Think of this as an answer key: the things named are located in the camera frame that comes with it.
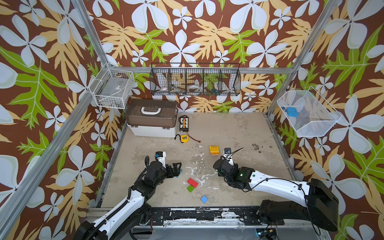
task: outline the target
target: white wire basket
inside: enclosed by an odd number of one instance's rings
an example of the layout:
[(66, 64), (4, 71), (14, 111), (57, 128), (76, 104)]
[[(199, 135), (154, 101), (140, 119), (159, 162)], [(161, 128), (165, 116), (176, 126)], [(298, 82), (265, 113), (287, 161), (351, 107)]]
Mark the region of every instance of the white wire basket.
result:
[[(329, 112), (322, 104), (327, 103), (327, 107), (333, 110)], [(323, 137), (340, 120), (341, 113), (315, 89), (287, 91), (277, 104), (283, 114), (288, 119), (290, 125), (294, 128), (297, 137)], [(297, 117), (288, 116), (284, 109), (288, 107), (296, 108)]]
[(133, 72), (114, 68), (100, 71), (99, 83), (92, 92), (97, 106), (125, 109), (134, 83)]

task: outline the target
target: white toolbox base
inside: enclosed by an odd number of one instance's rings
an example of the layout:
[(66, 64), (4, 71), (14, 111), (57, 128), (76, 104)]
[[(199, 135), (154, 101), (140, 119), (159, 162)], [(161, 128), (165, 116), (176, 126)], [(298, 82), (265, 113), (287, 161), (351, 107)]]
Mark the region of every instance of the white toolbox base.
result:
[(148, 127), (148, 126), (138, 126), (131, 127), (127, 124), (130, 130), (135, 136), (144, 136), (144, 137), (172, 137), (176, 136), (176, 124), (175, 127), (169, 129), (163, 129), (162, 127)]

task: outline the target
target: red block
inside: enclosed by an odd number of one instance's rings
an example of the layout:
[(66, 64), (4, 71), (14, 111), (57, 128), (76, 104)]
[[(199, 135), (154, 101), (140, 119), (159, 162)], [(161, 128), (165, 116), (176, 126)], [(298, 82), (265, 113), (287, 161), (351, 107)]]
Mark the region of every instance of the red block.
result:
[(190, 185), (192, 185), (194, 188), (196, 188), (197, 185), (198, 185), (198, 183), (197, 183), (195, 180), (193, 180), (192, 178), (190, 178), (187, 182), (188, 182)]

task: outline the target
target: brown toolbox lid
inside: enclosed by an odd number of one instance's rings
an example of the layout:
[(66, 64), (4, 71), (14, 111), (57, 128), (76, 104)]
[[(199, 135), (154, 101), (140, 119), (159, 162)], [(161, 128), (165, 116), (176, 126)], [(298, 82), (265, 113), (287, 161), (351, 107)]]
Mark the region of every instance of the brown toolbox lid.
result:
[(177, 103), (173, 101), (132, 99), (125, 116), (131, 126), (173, 128), (177, 122), (177, 111)]

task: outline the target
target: yellow block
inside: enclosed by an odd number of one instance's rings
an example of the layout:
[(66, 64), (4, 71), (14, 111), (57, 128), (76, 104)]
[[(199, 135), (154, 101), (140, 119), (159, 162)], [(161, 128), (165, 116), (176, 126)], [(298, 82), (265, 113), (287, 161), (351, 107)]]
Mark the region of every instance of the yellow block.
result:
[(218, 156), (220, 154), (218, 150), (218, 146), (209, 146), (209, 151), (211, 152), (212, 156)]

